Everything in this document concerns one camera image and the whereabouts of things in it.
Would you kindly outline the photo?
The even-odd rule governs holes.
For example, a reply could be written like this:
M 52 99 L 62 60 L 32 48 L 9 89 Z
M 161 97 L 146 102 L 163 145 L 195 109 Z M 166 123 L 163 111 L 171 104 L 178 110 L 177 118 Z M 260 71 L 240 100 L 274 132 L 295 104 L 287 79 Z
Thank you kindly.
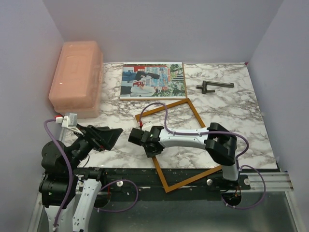
M 124 63 L 120 99 L 182 100 L 187 98 L 181 62 Z

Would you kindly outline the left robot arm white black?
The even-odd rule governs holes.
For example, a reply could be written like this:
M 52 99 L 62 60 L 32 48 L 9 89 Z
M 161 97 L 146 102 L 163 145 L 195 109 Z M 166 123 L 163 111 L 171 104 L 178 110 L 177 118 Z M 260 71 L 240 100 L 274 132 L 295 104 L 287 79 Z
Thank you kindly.
M 108 183 L 102 168 L 81 168 L 90 151 L 111 150 L 123 129 L 77 126 L 76 140 L 65 146 L 53 138 L 42 149 L 44 178 L 39 186 L 51 232 L 86 232 L 99 191 Z

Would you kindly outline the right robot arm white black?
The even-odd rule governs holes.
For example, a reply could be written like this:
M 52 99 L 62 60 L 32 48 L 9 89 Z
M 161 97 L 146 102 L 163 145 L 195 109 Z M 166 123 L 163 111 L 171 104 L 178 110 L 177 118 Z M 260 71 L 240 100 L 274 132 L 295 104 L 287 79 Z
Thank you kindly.
M 237 137 L 218 123 L 211 123 L 208 128 L 183 131 L 163 126 L 152 126 L 149 131 L 134 128 L 128 141 L 142 146 L 146 156 L 153 160 L 166 193 L 187 186 L 217 171 L 222 171 L 222 177 L 218 181 L 212 181 L 215 188 L 228 190 L 235 189 L 239 185 L 239 171 L 235 156 Z M 169 186 L 156 156 L 161 154 L 165 148 L 170 147 L 192 147 L 205 150 L 219 166 Z

